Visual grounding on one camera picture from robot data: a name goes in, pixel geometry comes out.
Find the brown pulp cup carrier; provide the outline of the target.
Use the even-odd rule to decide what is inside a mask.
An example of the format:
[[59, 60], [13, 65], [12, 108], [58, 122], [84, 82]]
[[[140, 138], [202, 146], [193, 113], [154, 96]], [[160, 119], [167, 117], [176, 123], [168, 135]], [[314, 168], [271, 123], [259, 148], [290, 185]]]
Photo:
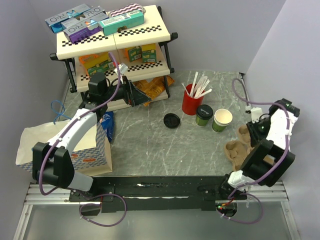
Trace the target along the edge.
[[232, 164], [232, 170], [240, 170], [246, 157], [254, 150], [251, 146], [251, 137], [246, 125], [241, 125], [237, 131], [237, 140], [229, 141], [224, 146], [224, 154]]

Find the black coffee cup lid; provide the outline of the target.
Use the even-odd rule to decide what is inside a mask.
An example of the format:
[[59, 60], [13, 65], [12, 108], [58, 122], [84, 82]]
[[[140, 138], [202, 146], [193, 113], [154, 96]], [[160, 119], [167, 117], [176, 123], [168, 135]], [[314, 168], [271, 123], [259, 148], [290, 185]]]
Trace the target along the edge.
[[206, 104], [199, 105], [196, 109], [196, 116], [202, 120], [209, 120], [213, 117], [213, 109]]

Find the green paper coffee cup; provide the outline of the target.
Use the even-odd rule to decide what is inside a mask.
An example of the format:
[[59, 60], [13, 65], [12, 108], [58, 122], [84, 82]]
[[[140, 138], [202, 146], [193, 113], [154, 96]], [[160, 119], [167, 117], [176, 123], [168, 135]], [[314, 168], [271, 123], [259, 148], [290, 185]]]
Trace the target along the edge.
[[195, 123], [200, 127], [205, 127], [211, 118], [209, 117], [201, 117], [200, 115], [196, 115]]

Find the paper takeout bag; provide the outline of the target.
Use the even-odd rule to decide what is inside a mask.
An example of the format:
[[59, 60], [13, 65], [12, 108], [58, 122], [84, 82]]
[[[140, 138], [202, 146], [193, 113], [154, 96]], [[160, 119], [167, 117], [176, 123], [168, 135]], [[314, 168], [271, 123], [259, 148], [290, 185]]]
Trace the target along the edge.
[[[34, 145], [38, 142], [44, 143], [54, 137], [67, 123], [69, 121], [64, 120], [25, 128], [20, 137], [15, 164], [31, 173]], [[70, 158], [75, 171], [88, 176], [97, 176], [113, 171], [110, 142], [100, 120], [75, 146]]]

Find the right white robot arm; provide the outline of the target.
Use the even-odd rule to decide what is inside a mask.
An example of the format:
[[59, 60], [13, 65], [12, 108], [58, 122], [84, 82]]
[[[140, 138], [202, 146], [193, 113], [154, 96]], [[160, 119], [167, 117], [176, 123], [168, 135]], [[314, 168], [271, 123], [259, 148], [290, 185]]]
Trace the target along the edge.
[[236, 170], [226, 174], [218, 187], [223, 199], [237, 197], [252, 185], [272, 187], [295, 160], [290, 151], [292, 129], [300, 109], [282, 98], [268, 110], [268, 116], [246, 124], [250, 146]]

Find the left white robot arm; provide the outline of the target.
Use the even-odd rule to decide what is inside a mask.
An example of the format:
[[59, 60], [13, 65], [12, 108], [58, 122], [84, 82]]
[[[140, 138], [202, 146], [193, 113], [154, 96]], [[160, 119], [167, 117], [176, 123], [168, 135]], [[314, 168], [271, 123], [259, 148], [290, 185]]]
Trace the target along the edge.
[[118, 76], [112, 85], [102, 72], [94, 74], [88, 91], [74, 117], [47, 142], [37, 142], [32, 148], [32, 178], [39, 185], [81, 191], [87, 201], [95, 200], [99, 188], [91, 176], [74, 169], [71, 154], [83, 136], [102, 118], [111, 101], [124, 100], [127, 105], [138, 106], [152, 99], [138, 89], [126, 76]]

